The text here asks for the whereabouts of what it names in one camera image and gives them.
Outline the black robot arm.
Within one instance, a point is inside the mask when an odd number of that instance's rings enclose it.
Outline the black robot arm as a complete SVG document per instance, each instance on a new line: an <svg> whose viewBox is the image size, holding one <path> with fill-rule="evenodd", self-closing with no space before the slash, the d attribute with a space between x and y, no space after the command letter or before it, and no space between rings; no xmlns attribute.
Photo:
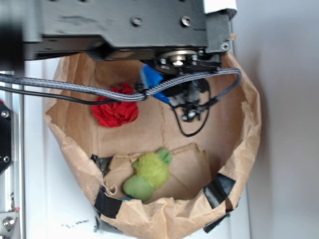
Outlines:
<svg viewBox="0 0 319 239"><path fill-rule="evenodd" d="M3 0L0 80L84 92L109 102L137 102L192 81L227 74L234 8L207 10L202 0ZM167 75L132 97L75 84L24 78L24 62L86 53L93 60L142 60Z"/></svg>

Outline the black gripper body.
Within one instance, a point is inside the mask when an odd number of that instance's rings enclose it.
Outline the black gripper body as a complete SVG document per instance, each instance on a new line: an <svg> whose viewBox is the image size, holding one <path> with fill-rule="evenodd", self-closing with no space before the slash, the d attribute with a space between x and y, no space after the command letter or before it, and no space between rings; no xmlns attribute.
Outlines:
<svg viewBox="0 0 319 239"><path fill-rule="evenodd" d="M161 53L157 59L151 60L149 65L157 70L165 81L186 74L203 71L215 72L221 66L221 55L194 50L175 50ZM163 91L174 108L181 108L181 119L192 122L200 119L201 113L207 107L200 105L200 94L209 90L205 79L191 80L179 83Z"/></svg>

